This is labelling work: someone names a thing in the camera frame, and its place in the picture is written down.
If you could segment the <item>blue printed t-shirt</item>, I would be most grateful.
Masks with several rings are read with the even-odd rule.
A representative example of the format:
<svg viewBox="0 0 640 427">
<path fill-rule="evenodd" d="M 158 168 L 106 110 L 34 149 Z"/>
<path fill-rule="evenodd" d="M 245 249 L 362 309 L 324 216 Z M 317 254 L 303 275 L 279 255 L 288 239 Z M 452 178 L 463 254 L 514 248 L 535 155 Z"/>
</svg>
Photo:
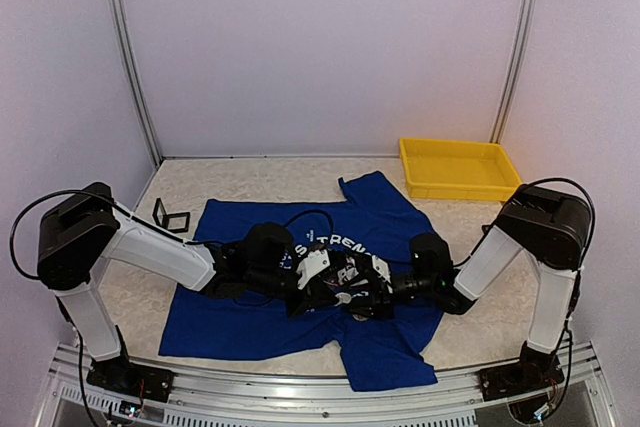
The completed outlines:
<svg viewBox="0 0 640 427">
<path fill-rule="evenodd" d="M 404 273 L 410 240 L 434 228 L 379 171 L 338 181 L 343 201 L 333 203 L 233 202 L 210 199 L 195 232 L 197 241 L 241 240 L 258 223 L 293 224 L 295 250 L 315 241 L 336 250 L 374 254 Z M 289 318 L 280 300 L 246 293 L 239 301 L 214 300 L 178 286 L 164 327 L 162 356 L 258 361 L 321 348 L 331 342 L 356 392 L 436 383 L 422 352 L 443 312 L 433 302 L 399 305 L 390 320 L 357 320 L 341 308 Z"/>
</svg>

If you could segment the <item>yellow plastic tray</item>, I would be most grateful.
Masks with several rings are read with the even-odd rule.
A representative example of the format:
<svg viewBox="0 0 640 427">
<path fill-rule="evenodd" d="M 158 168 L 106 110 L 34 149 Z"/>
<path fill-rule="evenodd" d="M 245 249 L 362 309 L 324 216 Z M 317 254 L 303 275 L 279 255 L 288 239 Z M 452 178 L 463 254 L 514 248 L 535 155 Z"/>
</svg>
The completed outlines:
<svg viewBox="0 0 640 427">
<path fill-rule="evenodd" d="M 505 202 L 522 184 L 495 143 L 401 138 L 408 194 L 415 199 Z"/>
</svg>

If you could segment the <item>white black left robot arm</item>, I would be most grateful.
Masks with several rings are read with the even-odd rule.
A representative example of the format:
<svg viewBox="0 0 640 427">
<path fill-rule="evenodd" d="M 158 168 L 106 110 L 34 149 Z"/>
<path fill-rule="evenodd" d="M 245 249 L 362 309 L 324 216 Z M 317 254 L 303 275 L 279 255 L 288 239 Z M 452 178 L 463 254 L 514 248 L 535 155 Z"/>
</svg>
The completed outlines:
<svg viewBox="0 0 640 427">
<path fill-rule="evenodd" d="M 209 298 L 261 293 L 284 301 L 290 317 L 338 302 L 318 277 L 330 265 L 328 249 L 297 254 L 291 233 L 279 224 L 257 224 L 242 240 L 229 243 L 186 240 L 137 217 L 102 182 L 59 195 L 62 202 L 40 220 L 37 275 L 54 292 L 102 377 L 118 391 L 133 390 L 140 371 L 130 362 L 92 279 L 102 259 L 149 271 Z"/>
</svg>

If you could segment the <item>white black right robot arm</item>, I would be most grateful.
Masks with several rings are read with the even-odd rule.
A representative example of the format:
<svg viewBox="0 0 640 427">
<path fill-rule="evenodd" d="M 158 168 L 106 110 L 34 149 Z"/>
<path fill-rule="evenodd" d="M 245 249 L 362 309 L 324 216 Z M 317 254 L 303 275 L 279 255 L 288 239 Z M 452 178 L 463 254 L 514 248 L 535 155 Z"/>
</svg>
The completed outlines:
<svg viewBox="0 0 640 427">
<path fill-rule="evenodd" d="M 448 244 L 436 233 L 411 239 L 407 274 L 385 278 L 380 260 L 359 261 L 358 277 L 367 285 L 363 295 L 351 301 L 351 312 L 384 318 L 393 314 L 396 304 L 424 297 L 447 314 L 464 315 L 525 253 L 536 270 L 537 298 L 511 380 L 520 390 L 535 389 L 554 367 L 579 297 L 581 269 L 595 230 L 591 198 L 551 190 L 549 183 L 541 179 L 518 187 L 460 264 L 453 263 Z"/>
</svg>

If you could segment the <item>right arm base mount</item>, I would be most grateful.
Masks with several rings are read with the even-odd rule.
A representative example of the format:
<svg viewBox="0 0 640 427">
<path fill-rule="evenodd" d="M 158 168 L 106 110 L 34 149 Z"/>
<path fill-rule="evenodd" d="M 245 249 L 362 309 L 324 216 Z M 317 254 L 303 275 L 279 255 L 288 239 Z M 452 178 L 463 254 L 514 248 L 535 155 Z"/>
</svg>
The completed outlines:
<svg viewBox="0 0 640 427">
<path fill-rule="evenodd" d="M 561 384 L 565 380 L 559 366 L 546 371 L 519 362 L 481 369 L 478 372 L 480 390 L 485 402 L 518 396 Z"/>
</svg>

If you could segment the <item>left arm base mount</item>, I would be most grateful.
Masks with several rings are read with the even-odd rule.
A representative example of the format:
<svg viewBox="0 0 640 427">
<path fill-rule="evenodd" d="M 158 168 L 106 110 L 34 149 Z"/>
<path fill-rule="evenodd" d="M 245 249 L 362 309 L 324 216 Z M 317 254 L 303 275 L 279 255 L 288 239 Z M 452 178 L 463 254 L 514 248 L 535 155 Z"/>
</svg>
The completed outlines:
<svg viewBox="0 0 640 427">
<path fill-rule="evenodd" d="M 87 374 L 87 382 L 91 386 L 161 403 L 168 401 L 174 378 L 171 370 L 135 363 L 96 363 Z"/>
</svg>

